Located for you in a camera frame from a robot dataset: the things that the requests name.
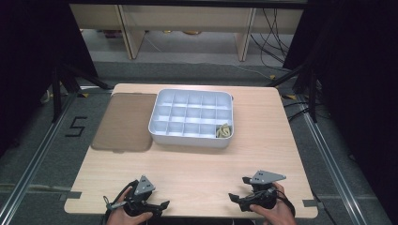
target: black cable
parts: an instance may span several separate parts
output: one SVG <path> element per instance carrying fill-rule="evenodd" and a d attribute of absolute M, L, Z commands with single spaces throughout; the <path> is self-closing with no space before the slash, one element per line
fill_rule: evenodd
<path fill-rule="evenodd" d="M 306 101 L 299 101 L 299 102 L 295 102 L 295 103 L 290 103 L 290 104 L 287 104 L 287 105 L 283 105 L 283 107 L 285 108 L 285 107 L 288 107 L 288 106 L 299 105 L 299 104 L 308 104 L 308 102 L 306 102 Z"/>
<path fill-rule="evenodd" d="M 262 54 L 262 52 L 260 53 L 260 59 L 261 59 L 261 62 L 263 63 L 263 65 L 264 65 L 266 68 L 272 68 L 272 69 L 279 70 L 279 71 L 283 71 L 283 72 L 290 72 L 290 70 L 288 70 L 288 69 L 277 68 L 277 67 L 272 67 L 272 66 L 267 65 L 267 64 L 263 61 L 263 54 Z"/>
<path fill-rule="evenodd" d="M 279 43 L 280 43 L 280 44 L 283 44 L 284 47 L 285 47 L 287 50 L 289 50 L 289 47 L 287 47 L 287 46 L 283 43 L 283 41 L 279 38 L 278 21 L 276 20 L 277 14 L 278 14 L 278 9 L 277 9 L 277 8 L 274 8 L 274 20 L 275 20 L 276 36 L 278 37 Z"/>
<path fill-rule="evenodd" d="M 253 35 L 250 35 L 250 36 L 252 37 L 252 40 L 253 40 L 254 43 L 260 48 L 260 50 L 261 50 L 262 52 L 265 52 L 265 53 L 269 54 L 269 56 L 271 56 L 272 58 L 278 60 L 278 61 L 281 62 L 281 63 L 284 62 L 283 59 L 279 58 L 279 57 L 276 56 L 274 53 L 272 53 L 272 52 L 266 50 L 266 49 L 264 48 L 264 44 L 263 44 L 263 45 L 260 45 L 260 44 L 257 42 L 257 40 L 253 37 Z"/>
<path fill-rule="evenodd" d="M 272 25 L 271 25 L 271 23 L 269 22 L 267 13 L 266 13 L 266 11 L 265 11 L 264 9 L 263 9 L 263 13 L 264 13 L 264 16 L 265 16 L 265 18 L 266 18 L 266 20 L 267 20 L 268 27 L 269 27 L 269 34 L 268 34 L 268 36 L 267 36 L 267 39 L 264 39 L 264 41 L 265 41 L 266 43 L 268 43 L 268 38 L 269 38 L 270 34 L 272 34 L 272 35 L 274 36 L 275 40 L 277 41 L 277 43 L 278 43 L 278 45 L 279 45 L 279 48 L 278 48 L 278 47 L 275 47 L 275 46 L 272 46 L 272 45 L 269 44 L 269 43 L 268 43 L 268 45 L 271 46 L 271 47 L 273 47 L 273 48 L 275 48 L 275 49 L 280 50 L 281 53 L 282 53 L 282 55 L 283 55 L 283 57 L 285 58 L 285 57 L 286 57 L 286 54 L 285 54 L 285 50 L 283 49 L 282 45 L 284 45 L 284 47 L 286 47 L 287 50 L 288 50 L 289 48 L 288 48 L 288 47 L 281 41 L 281 39 L 279 38 L 278 22 L 277 22 L 278 9 L 274 8 L 274 21 L 273 21 Z"/>
<path fill-rule="evenodd" d="M 295 217 L 296 216 L 295 206 L 287 199 L 286 195 L 283 192 L 279 191 L 278 189 L 276 190 L 276 192 L 283 194 L 284 198 L 280 197 L 277 194 L 277 199 L 282 200 L 282 202 L 285 203 L 287 205 L 287 207 L 289 207 L 290 211 L 292 212 L 293 217 Z"/>
<path fill-rule="evenodd" d="M 307 113 L 307 112 L 309 112 L 309 111 L 310 111 L 310 108 L 305 108 L 304 110 L 302 110 L 302 111 L 300 111 L 300 112 L 297 112 L 297 113 L 295 113 L 295 114 L 293 114 L 293 115 L 287 117 L 288 120 L 289 120 L 289 123 L 292 122 L 292 120 L 294 120 L 295 118 L 299 117 L 299 115 L 304 114 L 304 113 Z"/>
<path fill-rule="evenodd" d="M 331 214 L 330 214 L 329 210 L 327 209 L 327 207 L 325 206 L 325 204 L 318 198 L 318 196 L 316 196 L 316 194 L 315 194 L 315 192 L 313 191 L 312 188 L 311 188 L 311 192 L 313 193 L 313 195 L 314 195 L 316 201 L 317 201 L 318 203 L 322 203 L 322 204 L 323 204 L 325 213 L 328 215 L 328 217 L 330 218 L 331 222 L 332 222 L 334 225 L 337 225 L 336 221 L 334 221 L 333 217 L 331 216 Z"/>

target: finger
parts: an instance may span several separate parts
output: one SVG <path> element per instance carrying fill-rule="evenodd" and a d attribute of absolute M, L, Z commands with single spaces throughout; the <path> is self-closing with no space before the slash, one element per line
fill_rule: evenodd
<path fill-rule="evenodd" d="M 129 191 L 132 189 L 132 187 L 128 187 L 123 194 L 120 196 L 120 198 L 117 200 L 118 203 L 123 202 L 126 195 L 129 193 Z"/>
<path fill-rule="evenodd" d="M 138 223 L 142 223 L 152 218 L 152 216 L 153 214 L 151 212 L 146 212 L 141 214 L 140 216 L 137 216 L 136 219 Z"/>

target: gray floor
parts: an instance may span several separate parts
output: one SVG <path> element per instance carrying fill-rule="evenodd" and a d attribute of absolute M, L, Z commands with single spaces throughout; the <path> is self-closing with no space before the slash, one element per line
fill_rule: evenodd
<path fill-rule="evenodd" d="M 137 59 L 132 61 L 127 57 L 122 39 L 105 38 L 101 32 L 95 30 L 84 30 L 83 36 L 99 76 L 109 84 L 138 82 L 264 85 L 269 82 L 270 75 L 280 77 L 284 74 L 283 71 L 263 65 L 260 51 L 252 41 L 246 61 L 239 62 L 232 34 L 202 33 L 189 36 L 176 31 L 168 34 L 162 31 L 150 31 L 145 35 Z M 256 34 L 254 37 L 263 43 L 259 35 Z M 289 45 L 291 38 L 292 36 L 282 36 L 286 45 Z M 282 58 L 279 51 L 272 48 L 270 50 Z M 279 68 L 282 65 L 265 55 L 263 61 L 270 67 Z M 200 81 L 197 80 L 198 74 L 203 74 Z M 295 79 L 292 79 L 279 86 L 281 95 L 293 94 L 291 87 L 294 81 Z M 81 84 L 90 85 L 85 81 L 81 81 Z M 100 223 L 100 215 L 69 215 L 63 210 L 63 205 L 64 197 L 73 185 L 109 96 L 109 93 L 97 92 L 73 100 L 29 189 L 13 215 L 11 224 Z M 282 101 L 283 105 L 296 102 L 294 99 L 282 99 Z M 299 105 L 286 107 L 286 116 L 300 110 Z M 360 168 L 348 157 L 349 149 L 346 148 L 332 119 L 329 118 L 327 108 L 319 106 L 316 111 L 317 124 L 367 224 L 390 224 Z M 52 113 L 52 102 L 43 104 L 21 134 L 20 145 L 10 148 L 0 158 L 1 203 L 8 199 L 13 187 L 19 182 L 31 158 L 40 147 L 41 141 L 52 125 Z M 85 126 L 84 133 L 79 138 L 67 138 L 67 134 L 76 131 L 69 128 L 75 116 L 87 117 L 80 121 L 82 126 Z M 301 115 L 292 120 L 290 126 L 311 188 L 324 205 L 319 207 L 316 218 L 298 219 L 298 224 L 332 224 L 324 208 L 330 212 L 337 224 L 356 224 L 347 213 L 342 196 L 333 182 L 305 117 Z"/>

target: floor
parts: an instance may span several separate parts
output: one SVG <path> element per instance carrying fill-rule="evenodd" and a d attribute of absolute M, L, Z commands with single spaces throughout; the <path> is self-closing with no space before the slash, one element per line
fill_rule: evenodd
<path fill-rule="evenodd" d="M 248 74 L 256 74 L 267 79 L 269 79 L 269 73 L 264 73 L 260 70 L 261 68 L 275 70 L 275 74 L 281 74 L 284 70 L 281 63 L 283 54 L 278 48 L 267 47 L 270 52 L 279 57 L 279 59 L 275 59 L 261 52 L 254 42 L 256 40 L 262 46 L 263 38 L 267 38 L 267 35 L 261 37 L 259 34 L 253 34 L 245 62 L 237 60 L 237 50 L 232 34 L 203 32 L 199 35 L 187 35 L 180 31 L 149 31 L 145 34 L 138 57 L 134 60 L 128 58 L 121 38 L 106 38 L 101 31 L 97 30 L 83 30 L 82 35 L 98 69 L 106 63 L 128 65 L 157 63 L 169 64 L 171 67 L 176 65 L 180 68 L 184 65 L 209 67 L 214 65 L 222 67 L 222 69 L 231 68 Z M 280 39 L 286 46 L 290 45 L 292 37 L 280 35 Z M 275 38 L 271 37 L 269 43 L 274 47 L 278 46 Z M 295 96 L 296 99 L 290 98 L 290 95 L 293 95 L 291 83 L 294 83 L 294 80 L 295 78 L 287 84 L 281 85 L 280 92 L 284 105 L 305 100 L 305 95 Z M 104 109 L 106 106 L 104 98 L 106 98 L 104 95 L 93 95 L 90 104 L 98 109 Z M 66 117 L 65 124 L 76 115 L 74 112 L 84 106 L 83 101 L 77 97 L 75 102 L 70 104 L 69 114 L 71 115 Z M 285 108 L 288 116 L 295 115 L 301 110 L 304 110 L 301 105 Z M 90 113 L 96 115 L 92 116 L 96 120 L 93 124 L 98 123 L 101 110 Z M 390 224 L 355 161 L 347 156 L 349 150 L 346 149 L 332 120 L 328 118 L 327 109 L 325 107 L 317 108 L 317 114 L 319 121 L 316 124 L 312 122 L 307 113 L 299 113 L 298 119 L 289 117 L 292 118 L 290 125 L 310 185 L 319 199 L 319 216 L 315 219 L 298 219 L 298 224 Z M 51 124 L 49 120 L 51 117 L 51 105 L 43 104 L 43 107 L 35 115 L 36 119 L 22 135 L 48 137 L 46 135 L 48 130 L 57 129 Z M 87 128 L 87 132 L 94 132 L 93 130 L 95 129 Z M 26 142 L 22 142 L 20 146 L 8 151 L 1 158 L 0 203 L 9 201 L 9 194 L 14 187 L 19 185 L 19 182 L 21 183 L 20 178 L 26 174 L 26 168 L 35 167 L 32 165 L 32 158 L 37 157 L 38 149 L 46 147 L 42 146 L 44 141 L 42 138 L 27 138 Z M 57 139 L 50 141 L 54 142 L 52 149 L 49 152 L 43 151 L 42 160 L 37 165 L 38 171 L 32 174 L 23 200 L 17 202 L 19 209 L 16 212 L 11 212 L 13 220 L 10 223 L 54 223 L 49 219 L 59 219 L 58 224 L 98 224 L 96 223 L 99 221 L 98 216 L 66 215 L 63 212 L 63 202 L 61 201 L 68 193 L 70 184 L 73 183 L 74 174 L 80 168 L 86 149 L 69 154 L 59 152 L 63 148 L 57 149 L 56 146 L 77 148 L 82 143 L 90 143 L 90 140 L 81 140 L 79 145 L 76 143 L 76 146 L 75 143 L 68 141 L 58 141 Z M 68 160 L 57 161 L 57 157 L 62 154 L 65 154 L 65 158 Z M 65 177 L 59 177 L 60 173 L 63 173 Z M 43 212 L 46 212 L 47 209 L 52 210 L 53 213 L 44 217 Z"/>

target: black tape marking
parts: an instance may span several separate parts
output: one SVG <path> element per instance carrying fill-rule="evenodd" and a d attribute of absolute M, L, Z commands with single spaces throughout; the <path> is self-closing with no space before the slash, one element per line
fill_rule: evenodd
<path fill-rule="evenodd" d="M 315 200 L 303 200 L 304 207 L 315 207 L 318 206 L 317 202 Z"/>
<path fill-rule="evenodd" d="M 66 134 L 65 137 L 76 138 L 76 137 L 82 136 L 82 133 L 83 133 L 83 130 L 85 129 L 85 127 L 83 127 L 83 126 L 74 126 L 74 124 L 76 123 L 76 120 L 78 120 L 78 119 L 86 119 L 86 118 L 87 118 L 87 116 L 75 116 L 74 119 L 73 119 L 73 122 L 72 122 L 72 124 L 70 125 L 69 128 L 77 128 L 77 129 L 79 129 L 80 130 L 79 134 Z"/>

